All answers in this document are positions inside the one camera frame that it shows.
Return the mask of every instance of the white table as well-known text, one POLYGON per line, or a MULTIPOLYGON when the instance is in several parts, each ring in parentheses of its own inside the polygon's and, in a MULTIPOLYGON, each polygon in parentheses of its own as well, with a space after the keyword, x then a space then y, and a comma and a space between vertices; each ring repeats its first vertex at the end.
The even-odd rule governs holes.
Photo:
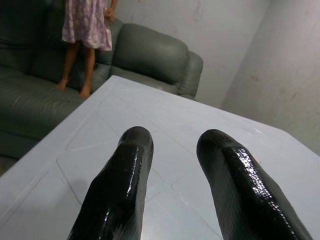
POLYGON ((0 178, 2 240, 64 240, 122 133, 154 140, 142 240, 222 239, 196 145, 207 129, 244 144, 320 239, 320 157, 286 132, 120 77, 109 79, 0 178))

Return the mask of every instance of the purple dress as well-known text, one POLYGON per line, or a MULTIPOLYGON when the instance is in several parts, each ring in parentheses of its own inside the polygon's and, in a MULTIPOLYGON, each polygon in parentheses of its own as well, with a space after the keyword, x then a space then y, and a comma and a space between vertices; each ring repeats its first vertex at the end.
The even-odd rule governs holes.
POLYGON ((102 51, 112 50, 112 38, 104 11, 105 0, 66 0, 62 39, 81 41, 84 46, 102 51))

